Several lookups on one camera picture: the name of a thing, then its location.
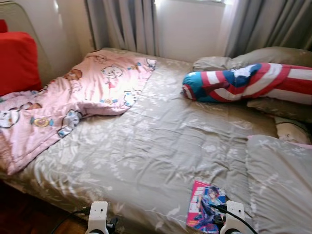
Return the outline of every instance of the gray curtain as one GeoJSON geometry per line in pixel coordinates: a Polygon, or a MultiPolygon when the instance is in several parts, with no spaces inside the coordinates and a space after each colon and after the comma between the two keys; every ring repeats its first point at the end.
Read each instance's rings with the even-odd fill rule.
{"type": "Polygon", "coordinates": [[[263,47],[312,49],[312,0],[239,0],[226,56],[263,47]]]}
{"type": "Polygon", "coordinates": [[[111,47],[155,55],[154,1],[103,0],[111,47]]]}

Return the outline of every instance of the black cable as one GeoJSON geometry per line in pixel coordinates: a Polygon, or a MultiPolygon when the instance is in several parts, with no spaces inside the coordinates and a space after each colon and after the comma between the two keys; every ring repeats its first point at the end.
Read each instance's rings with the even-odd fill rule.
{"type": "Polygon", "coordinates": [[[90,207],[87,207],[87,208],[84,208],[82,209],[81,211],[74,211],[74,212],[71,212],[70,214],[68,214],[64,219],[62,219],[61,222],[59,222],[55,228],[51,231],[51,234],[54,234],[54,232],[60,227],[60,225],[65,221],[67,220],[70,216],[74,215],[74,214],[79,214],[79,213],[84,213],[85,215],[89,215],[90,214],[90,210],[91,208],[90,207]]]}
{"type": "Polygon", "coordinates": [[[234,218],[237,218],[239,221],[241,221],[243,224],[245,224],[254,234],[258,234],[250,225],[249,223],[247,223],[244,219],[242,219],[241,217],[238,217],[237,215],[233,214],[232,212],[229,212],[223,208],[221,208],[220,206],[216,206],[216,205],[212,205],[212,204],[209,204],[209,206],[211,207],[214,207],[218,210],[220,210],[222,213],[225,213],[225,214],[229,214],[231,216],[233,216],[234,218]]]}

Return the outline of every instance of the beige bedsheet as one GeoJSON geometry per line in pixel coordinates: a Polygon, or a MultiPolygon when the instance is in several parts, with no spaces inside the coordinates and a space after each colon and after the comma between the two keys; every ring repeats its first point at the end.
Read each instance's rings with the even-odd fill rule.
{"type": "Polygon", "coordinates": [[[192,233],[185,221],[194,180],[225,189],[250,212],[247,136],[275,136],[273,120],[240,104],[184,98],[192,65],[157,60],[129,111],[83,120],[21,173],[0,178],[68,211],[109,201],[120,234],[192,233]]]}

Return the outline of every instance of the cartoon print blanket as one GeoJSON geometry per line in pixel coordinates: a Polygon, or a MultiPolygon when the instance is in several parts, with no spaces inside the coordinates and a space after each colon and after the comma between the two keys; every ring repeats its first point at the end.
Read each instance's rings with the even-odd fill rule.
{"type": "Polygon", "coordinates": [[[120,115],[138,99],[156,60],[89,53],[41,91],[0,98],[0,168],[9,175],[68,135],[81,118],[120,115]]]}
{"type": "Polygon", "coordinates": [[[183,92],[206,102],[266,96],[311,105],[312,68],[257,63],[231,71],[191,72],[184,78],[183,92]]]}

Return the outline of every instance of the magazine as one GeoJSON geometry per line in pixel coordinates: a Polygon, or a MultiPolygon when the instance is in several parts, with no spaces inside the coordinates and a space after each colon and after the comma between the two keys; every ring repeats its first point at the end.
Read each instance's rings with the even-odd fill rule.
{"type": "Polygon", "coordinates": [[[225,202],[226,196],[222,189],[195,181],[187,225],[203,233],[219,234],[219,229],[213,222],[216,218],[223,218],[224,214],[210,207],[209,204],[221,205],[225,202]]]}

